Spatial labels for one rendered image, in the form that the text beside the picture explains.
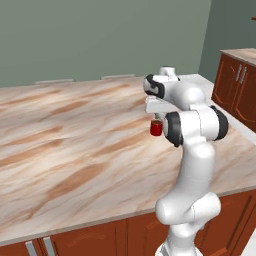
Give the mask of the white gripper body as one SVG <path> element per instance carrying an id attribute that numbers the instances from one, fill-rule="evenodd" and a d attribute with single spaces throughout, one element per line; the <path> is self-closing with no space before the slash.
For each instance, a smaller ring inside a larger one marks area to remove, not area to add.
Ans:
<path id="1" fill-rule="evenodd" d="M 148 114 L 166 114 L 175 110 L 177 110 L 177 107 L 155 96 L 148 96 L 145 100 L 145 112 Z"/>

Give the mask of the red cup of hot chocolate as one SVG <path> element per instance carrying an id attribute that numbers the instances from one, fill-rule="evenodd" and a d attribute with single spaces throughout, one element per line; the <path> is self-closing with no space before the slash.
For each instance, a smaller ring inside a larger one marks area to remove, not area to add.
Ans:
<path id="1" fill-rule="evenodd" d="M 151 121 L 150 134 L 152 136 L 160 136 L 162 134 L 163 122 L 159 119 L 154 119 Z"/>

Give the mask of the brown cupboard run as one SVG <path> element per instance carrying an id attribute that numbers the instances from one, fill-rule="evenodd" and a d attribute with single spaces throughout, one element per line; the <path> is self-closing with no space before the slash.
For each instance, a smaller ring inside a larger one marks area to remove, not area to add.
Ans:
<path id="1" fill-rule="evenodd" d="M 256 133 L 256 49 L 221 50 L 212 100 Z"/>

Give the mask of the brown cupboard door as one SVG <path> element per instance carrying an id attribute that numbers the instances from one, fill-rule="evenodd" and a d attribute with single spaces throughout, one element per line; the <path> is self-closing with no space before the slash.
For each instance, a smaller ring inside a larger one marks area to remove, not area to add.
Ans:
<path id="1" fill-rule="evenodd" d="M 56 256 L 126 256 L 126 220 L 104 223 L 51 236 Z M 43 238 L 38 240 L 48 256 Z"/>
<path id="2" fill-rule="evenodd" d="M 220 198 L 221 212 L 200 230 L 203 256 L 240 256 L 256 227 L 256 189 Z"/>
<path id="3" fill-rule="evenodd" d="M 127 219 L 127 256 L 155 256 L 168 235 L 168 226 L 161 224 L 155 213 Z"/>
<path id="4" fill-rule="evenodd" d="M 0 256 L 29 256 L 26 242 L 15 243 L 0 247 Z"/>

